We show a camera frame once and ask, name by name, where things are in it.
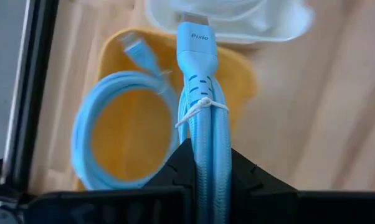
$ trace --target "metal connector tip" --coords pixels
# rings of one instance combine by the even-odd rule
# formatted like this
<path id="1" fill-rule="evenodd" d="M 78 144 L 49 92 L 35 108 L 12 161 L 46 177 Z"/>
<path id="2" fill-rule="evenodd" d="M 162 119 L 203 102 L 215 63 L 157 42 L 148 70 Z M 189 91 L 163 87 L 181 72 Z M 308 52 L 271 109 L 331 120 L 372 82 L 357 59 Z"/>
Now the metal connector tip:
<path id="1" fill-rule="evenodd" d="M 189 12 L 182 12 L 181 22 L 192 22 L 195 24 L 208 25 L 208 18 L 206 16 L 201 16 Z"/>
<path id="2" fill-rule="evenodd" d="M 135 32 L 128 32 L 127 34 L 121 36 L 121 37 L 118 39 L 119 43 L 120 43 L 124 48 L 133 45 L 133 44 L 136 43 L 138 40 L 139 40 L 139 38 L 137 38 Z"/>

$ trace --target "white zip tie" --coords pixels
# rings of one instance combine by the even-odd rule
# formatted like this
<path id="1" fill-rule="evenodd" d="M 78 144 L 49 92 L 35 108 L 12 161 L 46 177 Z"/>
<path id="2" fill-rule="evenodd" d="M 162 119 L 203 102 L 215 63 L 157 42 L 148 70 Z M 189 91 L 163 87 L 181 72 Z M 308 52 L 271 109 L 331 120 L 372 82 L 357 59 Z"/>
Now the white zip tie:
<path id="1" fill-rule="evenodd" d="M 226 105 L 223 105 L 222 103 L 218 103 L 210 99 L 209 97 L 205 96 L 201 98 L 195 105 L 193 105 L 191 108 L 188 109 L 186 114 L 183 116 L 183 118 L 175 124 L 175 128 L 178 128 L 180 125 L 191 119 L 194 115 L 198 114 L 201 109 L 210 107 L 210 106 L 216 106 L 221 109 L 225 109 L 229 112 L 229 109 Z"/>

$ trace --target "black frame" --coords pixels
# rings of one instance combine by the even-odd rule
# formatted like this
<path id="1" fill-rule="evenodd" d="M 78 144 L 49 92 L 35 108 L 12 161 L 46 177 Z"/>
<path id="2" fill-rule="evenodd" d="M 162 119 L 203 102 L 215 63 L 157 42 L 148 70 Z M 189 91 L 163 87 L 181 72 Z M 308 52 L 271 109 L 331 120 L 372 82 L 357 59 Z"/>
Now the black frame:
<path id="1" fill-rule="evenodd" d="M 29 0 L 21 43 L 19 78 L 2 176 L 4 185 L 26 192 L 59 0 Z"/>

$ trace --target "wooden table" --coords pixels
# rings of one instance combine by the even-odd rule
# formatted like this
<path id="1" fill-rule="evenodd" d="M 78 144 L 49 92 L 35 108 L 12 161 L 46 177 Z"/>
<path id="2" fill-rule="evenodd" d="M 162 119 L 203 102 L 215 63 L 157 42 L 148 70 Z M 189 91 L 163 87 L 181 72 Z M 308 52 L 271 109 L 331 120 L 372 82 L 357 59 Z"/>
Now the wooden table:
<path id="1" fill-rule="evenodd" d="M 299 189 L 375 190 L 375 0 L 308 0 L 303 37 L 242 52 L 257 71 L 233 147 Z M 70 131 L 116 31 L 148 26 L 144 0 L 60 1 L 30 191 L 75 190 Z"/>

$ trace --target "yellow container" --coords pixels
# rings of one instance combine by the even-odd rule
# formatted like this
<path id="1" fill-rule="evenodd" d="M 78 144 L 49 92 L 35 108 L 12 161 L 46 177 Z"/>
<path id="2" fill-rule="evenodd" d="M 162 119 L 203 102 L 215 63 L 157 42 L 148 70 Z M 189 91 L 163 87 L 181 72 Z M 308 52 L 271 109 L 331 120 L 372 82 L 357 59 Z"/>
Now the yellow container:
<path id="1" fill-rule="evenodd" d="M 158 57 L 159 67 L 170 70 L 169 81 L 177 94 L 183 88 L 183 74 L 176 61 L 176 40 L 172 35 L 146 29 L 121 30 L 105 43 L 99 61 L 97 80 L 123 70 L 141 70 L 124 53 L 118 39 L 134 31 Z M 243 56 L 218 48 L 221 84 L 233 127 L 244 103 L 256 90 L 252 65 Z M 115 98 L 99 116 L 92 138 L 93 154 L 103 168 L 123 180 L 142 178 L 161 164 L 170 141 L 170 114 L 155 93 L 149 90 L 129 91 Z"/>

